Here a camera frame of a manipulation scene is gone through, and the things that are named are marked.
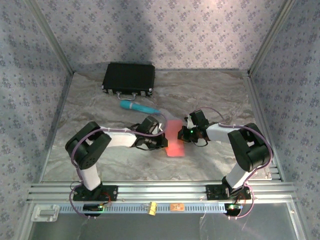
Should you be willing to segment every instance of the patterned wallpaper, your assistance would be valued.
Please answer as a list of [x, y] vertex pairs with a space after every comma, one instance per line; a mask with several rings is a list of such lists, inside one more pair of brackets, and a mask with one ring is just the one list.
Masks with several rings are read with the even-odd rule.
[[39, 180], [67, 75], [20, 0], [0, 1], [0, 239]]
[[247, 70], [283, 0], [38, 0], [72, 68]]
[[299, 0], [254, 81], [288, 181], [320, 239], [320, 1]]

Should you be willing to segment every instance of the wire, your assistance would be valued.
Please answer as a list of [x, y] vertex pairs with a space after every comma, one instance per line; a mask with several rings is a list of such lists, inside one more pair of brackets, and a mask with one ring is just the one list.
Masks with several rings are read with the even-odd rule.
[[248, 131], [252, 132], [253, 134], [255, 134], [256, 136], [258, 136], [258, 137], [264, 142], [264, 144], [266, 145], [266, 147], [268, 148], [268, 151], [269, 151], [269, 160], [268, 160], [265, 164], [256, 167], [256, 168], [250, 173], [250, 175], [244, 180], [243, 186], [244, 186], [244, 187], [248, 187], [248, 188], [250, 189], [250, 191], [251, 191], [252, 203], [251, 203], [251, 206], [250, 206], [249, 210], [248, 210], [245, 214], [236, 217], [237, 219], [240, 219], [240, 218], [243, 218], [243, 217], [247, 216], [247, 215], [251, 212], [251, 210], [254, 208], [254, 204], [255, 204], [254, 191], [253, 191], [252, 187], [250, 187], [250, 186], [247, 184], [247, 181], [252, 177], [253, 174], [255, 174], [255, 172], [256, 172], [257, 170], [263, 169], [263, 168], [267, 167], [267, 166], [271, 163], [271, 161], [272, 161], [272, 159], [273, 159], [273, 157], [274, 157], [274, 154], [273, 154], [272, 148], [271, 148], [270, 144], [268, 143], [268, 141], [265, 139], [264, 136], [262, 136], [262, 135], [261, 135], [259, 132], [257, 132], [256, 130], [254, 130], [254, 129], [250, 128], [250, 127], [247, 127], [247, 126], [240, 126], [240, 125], [225, 125], [225, 124], [219, 123], [219, 126], [222, 127], [222, 128], [227, 128], [227, 129], [237, 128], [237, 129], [245, 129], [245, 130], [248, 130]]
[[244, 184], [244, 186], [245, 186], [245, 187], [248, 187], [248, 188], [250, 189], [251, 198], [252, 198], [252, 203], [251, 203], [251, 205], [250, 205], [249, 210], [248, 210], [245, 214], [239, 216], [239, 215], [241, 214], [241, 212], [239, 212], [238, 216], [236, 216], [237, 219], [241, 219], [241, 218], [244, 218], [245, 216], [247, 216], [247, 215], [252, 211], [252, 209], [254, 208], [254, 205], [255, 205], [255, 195], [254, 195], [254, 191], [253, 191], [252, 187], [249, 186], [249, 185], [247, 185], [246, 183]]
[[269, 160], [264, 164], [264, 165], [261, 165], [261, 166], [258, 166], [257, 168], [255, 168], [251, 174], [245, 179], [244, 182], [248, 181], [249, 178], [252, 177], [253, 174], [255, 174], [255, 172], [259, 169], [263, 169], [265, 167], [267, 167], [271, 161], [272, 161], [272, 158], [274, 157], [274, 154], [273, 154], [273, 151], [272, 151], [272, 148], [270, 146], [270, 144], [268, 143], [268, 141], [265, 139], [264, 136], [262, 136], [259, 132], [257, 132], [256, 130], [250, 128], [250, 127], [247, 127], [247, 126], [240, 126], [240, 125], [225, 125], [225, 124], [221, 124], [219, 123], [219, 126], [222, 127], [222, 128], [227, 128], [227, 129], [245, 129], [245, 130], [248, 130], [250, 132], [252, 132], [254, 135], [258, 136], [263, 142], [264, 144], [266, 145], [268, 151], [269, 151]]
[[106, 205], [106, 204], [109, 204], [109, 203], [110, 203], [109, 207], [111, 207], [112, 202], [111, 202], [111, 197], [110, 197], [110, 195], [109, 195], [107, 192], [102, 192], [101, 194], [102, 194], [102, 195], [106, 195], [106, 196], [108, 197], [108, 202], [104, 202], [104, 203], [102, 203], [102, 205]]
[[70, 183], [70, 190], [72, 190], [71, 186], [72, 186], [72, 184], [74, 184], [74, 183], [79, 183], [79, 184], [81, 184], [80, 181], [73, 181], [72, 183]]
[[210, 109], [210, 110], [213, 110], [214, 112], [216, 112], [217, 114], [219, 114], [219, 116], [222, 118], [223, 121], [226, 121], [225, 118], [224, 118], [224, 116], [222, 116], [222, 114], [221, 114], [218, 110], [216, 110], [216, 109], [214, 109], [213, 107], [210, 107], [210, 106], [202, 106], [202, 107], [199, 107], [199, 108], [197, 108], [196, 110], [194, 110], [193, 113], [194, 113], [195, 111], [198, 111], [198, 110], [201, 110], [201, 109]]
[[155, 147], [154, 147], [154, 148], [148, 148], [148, 149], [145, 149], [145, 148], [142, 148], [142, 147], [138, 147], [138, 146], [136, 146], [135, 148], [136, 148], [136, 149], [143, 150], [143, 151], [152, 151], [152, 150], [156, 150], [156, 148], [155, 148]]
[[73, 203], [73, 201], [72, 201], [72, 197], [71, 197], [72, 194], [75, 192], [75, 190], [76, 190], [78, 187], [81, 187], [82, 185], [83, 185], [83, 184], [81, 183], [81, 184], [75, 186], [75, 187], [71, 190], [71, 192], [69, 193], [69, 202], [70, 202], [70, 205], [71, 205], [72, 209], [73, 209], [80, 217], [83, 217], [83, 218], [86, 218], [86, 219], [90, 219], [90, 216], [87, 216], [87, 215], [85, 215], [85, 214], [83, 214], [83, 213], [81, 213], [81, 212], [78, 211], [78, 209], [75, 207], [75, 205], [74, 205], [74, 203]]
[[236, 198], [234, 204], [237, 204], [237, 202], [240, 200], [239, 196], [243, 197], [244, 200], [244, 204], [246, 204], [247, 200], [246, 200], [246, 196], [244, 194], [242, 194], [241, 192], [238, 194], [238, 197]]
[[146, 134], [146, 133], [141, 133], [141, 132], [138, 132], [138, 131], [133, 131], [133, 130], [126, 130], [126, 129], [118, 129], [118, 128], [99, 128], [99, 129], [96, 129], [96, 130], [93, 130], [91, 131], [90, 133], [88, 133], [87, 135], [85, 135], [74, 147], [72, 153], [71, 153], [71, 157], [70, 157], [70, 160], [71, 160], [71, 163], [73, 166], [75, 166], [76, 168], [76, 172], [79, 176], [79, 178], [81, 179], [82, 181], [82, 177], [81, 177], [81, 174], [80, 174], [80, 170], [79, 170], [79, 166], [78, 164], [75, 162], [75, 154], [76, 154], [76, 151], [77, 149], [79, 148], [79, 146], [85, 141], [87, 140], [90, 136], [94, 135], [95, 133], [97, 132], [112, 132], [112, 133], [130, 133], [130, 134], [135, 134], [135, 135], [140, 135], [140, 136], [144, 136], [144, 137], [157, 137], [157, 136], [160, 136], [162, 135], [163, 133], [165, 133], [166, 129], [167, 129], [167, 118], [165, 115], [163, 115], [162, 113], [159, 113], [159, 112], [156, 112], [156, 113], [153, 113], [153, 115], [161, 115], [164, 120], [165, 120], [165, 123], [164, 123], [164, 128], [162, 129], [162, 131], [156, 133], [156, 134]]
[[83, 185], [83, 178], [81, 176], [81, 173], [80, 173], [80, 169], [79, 169], [79, 166], [78, 164], [75, 162], [75, 154], [76, 154], [76, 151], [77, 149], [79, 148], [79, 146], [85, 141], [87, 140], [90, 136], [94, 135], [95, 133], [97, 132], [113, 132], [113, 133], [131, 133], [131, 134], [136, 134], [136, 135], [140, 135], [140, 136], [144, 136], [144, 137], [156, 137], [156, 136], [160, 136], [162, 135], [163, 133], [165, 133], [166, 129], [167, 129], [167, 118], [165, 115], [163, 115], [162, 113], [159, 113], [159, 112], [156, 112], [156, 113], [153, 113], [153, 115], [161, 115], [163, 118], [164, 118], [164, 128], [162, 129], [162, 131], [156, 133], [156, 134], [145, 134], [145, 133], [141, 133], [141, 132], [137, 132], [137, 131], [133, 131], [133, 130], [126, 130], [126, 129], [117, 129], [117, 128], [99, 128], [99, 129], [96, 129], [90, 133], [88, 133], [86, 136], [84, 136], [74, 147], [72, 153], [71, 153], [71, 157], [70, 157], [70, 160], [71, 160], [71, 164], [73, 166], [75, 166], [75, 169], [76, 169], [76, 173], [78, 175], [78, 177], [80, 178], [81, 182], [79, 185], [75, 186], [70, 194], [69, 194], [69, 202], [70, 202], [70, 205], [72, 207], [72, 209], [81, 217], [83, 218], [87, 218], [89, 219], [90, 216], [86, 216], [85, 214], [79, 212], [75, 205], [73, 204], [73, 201], [72, 201], [72, 194], [75, 192], [76, 188], [80, 187]]
[[199, 148], [202, 148], [202, 147], [205, 147], [205, 146], [208, 145], [208, 141], [205, 140], [205, 145], [202, 145], [202, 146], [197, 145], [194, 141], [193, 141], [193, 144], [196, 145], [196, 146], [199, 147]]

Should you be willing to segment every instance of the orange label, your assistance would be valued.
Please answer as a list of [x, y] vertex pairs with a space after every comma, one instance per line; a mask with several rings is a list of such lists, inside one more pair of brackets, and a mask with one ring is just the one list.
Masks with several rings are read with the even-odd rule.
[[185, 205], [183, 203], [171, 203], [170, 211], [171, 212], [183, 212], [185, 210]]

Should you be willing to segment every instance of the glass panel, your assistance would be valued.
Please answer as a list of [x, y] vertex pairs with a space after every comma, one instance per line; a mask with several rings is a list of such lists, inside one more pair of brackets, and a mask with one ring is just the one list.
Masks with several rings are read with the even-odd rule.
[[29, 240], [297, 239], [285, 203], [256, 204], [245, 218], [224, 214], [105, 214], [86, 220], [60, 214], [56, 222], [33, 224]]

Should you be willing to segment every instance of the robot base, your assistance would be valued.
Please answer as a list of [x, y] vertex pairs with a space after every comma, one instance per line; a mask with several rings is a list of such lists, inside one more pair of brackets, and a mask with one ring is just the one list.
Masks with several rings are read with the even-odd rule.
[[224, 184], [217, 185], [206, 185], [206, 199], [210, 200], [250, 200], [251, 194], [250, 189], [247, 186], [243, 188], [235, 189], [230, 191], [230, 189]]
[[73, 201], [101, 201], [110, 202], [116, 201], [118, 195], [118, 186], [116, 185], [102, 185], [102, 183], [94, 190], [88, 190], [84, 185], [75, 189]]

